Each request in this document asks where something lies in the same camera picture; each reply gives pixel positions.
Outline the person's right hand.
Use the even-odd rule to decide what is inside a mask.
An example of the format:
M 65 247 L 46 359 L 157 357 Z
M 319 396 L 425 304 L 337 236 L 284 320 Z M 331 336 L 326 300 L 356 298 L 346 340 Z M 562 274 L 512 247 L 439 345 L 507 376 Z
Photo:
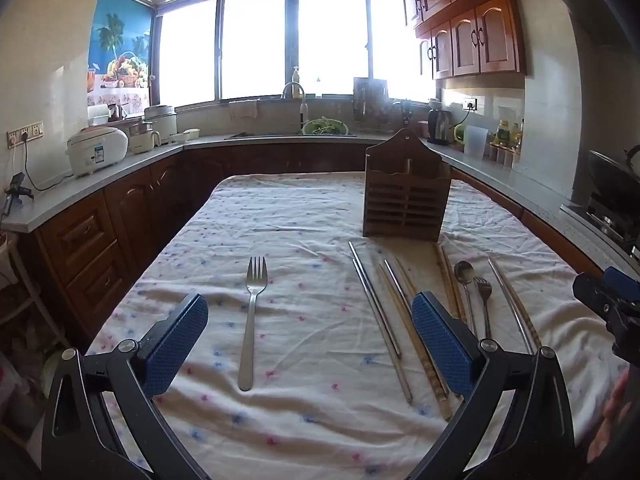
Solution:
M 611 440 L 612 431 L 615 425 L 626 415 L 626 411 L 630 407 L 630 404 L 623 404 L 624 394 L 628 384 L 629 370 L 623 371 L 616 382 L 614 389 L 608 402 L 602 412 L 602 424 L 600 425 L 596 435 L 591 441 L 587 452 L 587 463 L 592 463 L 598 458 L 605 448 L 608 446 Z

